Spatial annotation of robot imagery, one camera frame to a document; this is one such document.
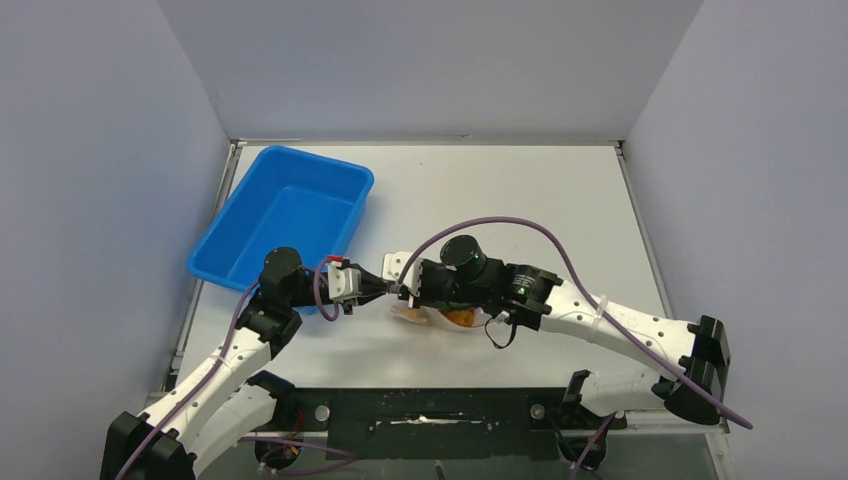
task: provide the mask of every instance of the round metal bolt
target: round metal bolt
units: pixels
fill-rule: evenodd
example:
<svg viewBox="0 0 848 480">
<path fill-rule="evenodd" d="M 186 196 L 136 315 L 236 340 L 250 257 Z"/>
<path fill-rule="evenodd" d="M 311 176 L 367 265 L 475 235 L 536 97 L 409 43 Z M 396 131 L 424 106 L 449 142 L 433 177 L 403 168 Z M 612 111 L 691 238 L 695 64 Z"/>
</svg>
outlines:
<svg viewBox="0 0 848 480">
<path fill-rule="evenodd" d="M 319 422 L 326 422 L 327 419 L 330 418 L 330 407 L 326 405 L 318 405 L 315 408 L 315 420 Z"/>
<path fill-rule="evenodd" d="M 530 417 L 534 420 L 541 420 L 545 418 L 545 407 L 543 405 L 539 405 L 538 403 L 530 407 Z"/>
</svg>

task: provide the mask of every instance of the white wall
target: white wall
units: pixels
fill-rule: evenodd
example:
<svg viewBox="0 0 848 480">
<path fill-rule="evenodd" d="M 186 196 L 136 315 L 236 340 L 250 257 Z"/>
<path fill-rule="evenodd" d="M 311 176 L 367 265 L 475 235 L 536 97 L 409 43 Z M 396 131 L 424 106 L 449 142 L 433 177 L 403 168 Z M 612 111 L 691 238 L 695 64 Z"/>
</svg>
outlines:
<svg viewBox="0 0 848 480">
<path fill-rule="evenodd" d="M 716 315 L 744 479 L 845 478 L 848 2 L 705 2 L 625 144 L 677 316 Z"/>
<path fill-rule="evenodd" d="M 159 0 L 227 132 L 624 138 L 702 0 Z"/>
<path fill-rule="evenodd" d="M 96 478 L 165 373 L 227 139 L 153 0 L 0 2 L 0 477 Z"/>
</svg>

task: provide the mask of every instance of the white table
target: white table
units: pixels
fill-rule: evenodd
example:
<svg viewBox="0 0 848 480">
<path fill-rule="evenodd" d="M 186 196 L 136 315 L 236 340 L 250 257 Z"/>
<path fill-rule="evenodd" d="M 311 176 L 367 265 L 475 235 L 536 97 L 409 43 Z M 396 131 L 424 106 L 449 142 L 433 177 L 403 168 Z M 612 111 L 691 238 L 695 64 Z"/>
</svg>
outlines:
<svg viewBox="0 0 848 480">
<path fill-rule="evenodd" d="M 262 146 L 243 148 L 233 185 Z M 414 250 L 469 218 L 521 216 L 552 230 L 584 283 L 612 301 L 662 314 L 645 244 L 612 146 L 296 146 L 364 165 L 376 181 L 347 254 L 379 272 L 383 254 Z M 512 225 L 469 230 L 487 255 L 567 273 L 548 240 Z M 429 252 L 438 258 L 438 248 Z M 180 380 L 223 339 L 239 294 L 205 283 Z M 575 370 L 635 369 L 581 340 L 520 329 L 496 350 L 481 329 L 449 332 L 392 319 L 390 298 L 329 323 L 304 316 L 266 370 L 302 387 L 562 387 Z M 504 334 L 494 331 L 493 334 Z"/>
</svg>

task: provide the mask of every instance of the screw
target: screw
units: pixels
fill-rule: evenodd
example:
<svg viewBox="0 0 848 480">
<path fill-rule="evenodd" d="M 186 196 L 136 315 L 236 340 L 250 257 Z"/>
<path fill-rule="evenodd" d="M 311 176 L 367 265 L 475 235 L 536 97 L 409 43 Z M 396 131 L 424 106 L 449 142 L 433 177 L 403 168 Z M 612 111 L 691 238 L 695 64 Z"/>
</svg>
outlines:
<svg viewBox="0 0 848 480">
<path fill-rule="evenodd" d="M 541 420 L 545 418 L 545 407 L 543 405 L 539 405 L 538 403 L 530 407 L 530 417 L 534 420 Z"/>
<path fill-rule="evenodd" d="M 326 422 L 327 419 L 330 418 L 330 407 L 326 405 L 318 405 L 315 408 L 315 420 L 319 422 Z"/>
</svg>

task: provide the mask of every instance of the blue plastic tray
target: blue plastic tray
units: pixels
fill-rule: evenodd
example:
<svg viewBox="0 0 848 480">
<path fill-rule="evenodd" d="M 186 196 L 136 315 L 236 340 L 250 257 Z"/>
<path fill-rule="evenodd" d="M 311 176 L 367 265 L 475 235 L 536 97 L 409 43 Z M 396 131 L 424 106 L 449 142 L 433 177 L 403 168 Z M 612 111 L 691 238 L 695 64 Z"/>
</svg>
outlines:
<svg viewBox="0 0 848 480">
<path fill-rule="evenodd" d="M 244 291 L 265 256 L 293 247 L 304 265 L 343 254 L 374 184 L 371 170 L 286 147 L 263 150 L 188 258 L 192 275 Z"/>
</svg>

